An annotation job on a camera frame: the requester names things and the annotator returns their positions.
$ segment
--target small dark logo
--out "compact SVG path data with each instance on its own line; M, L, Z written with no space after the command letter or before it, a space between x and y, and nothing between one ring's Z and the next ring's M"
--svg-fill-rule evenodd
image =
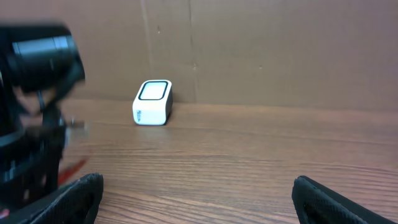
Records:
M142 111L137 111L138 122L141 120L141 113L142 113Z

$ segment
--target wood grain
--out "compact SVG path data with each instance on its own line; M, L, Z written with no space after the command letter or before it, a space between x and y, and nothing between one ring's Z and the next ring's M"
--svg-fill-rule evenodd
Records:
M398 222L398 113L175 104L146 127L131 103L63 104L91 121L64 163L104 175L97 223L298 223L299 175Z

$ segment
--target beige wall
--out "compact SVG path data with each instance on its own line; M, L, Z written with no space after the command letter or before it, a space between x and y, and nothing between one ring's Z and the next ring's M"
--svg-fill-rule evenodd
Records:
M0 0L1 19L65 21L79 98L398 110L396 0Z

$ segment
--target wooden table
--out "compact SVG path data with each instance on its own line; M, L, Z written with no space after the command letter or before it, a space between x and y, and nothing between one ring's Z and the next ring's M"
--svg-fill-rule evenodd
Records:
M299 175L398 222L398 113L175 104L149 127L131 103L63 105L91 121L64 163L104 175L97 223L298 223Z

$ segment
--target white device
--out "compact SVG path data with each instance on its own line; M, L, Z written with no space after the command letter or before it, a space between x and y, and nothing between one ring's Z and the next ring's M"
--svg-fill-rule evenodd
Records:
M173 106L172 82L144 82L132 103L132 116L139 125L164 125Z

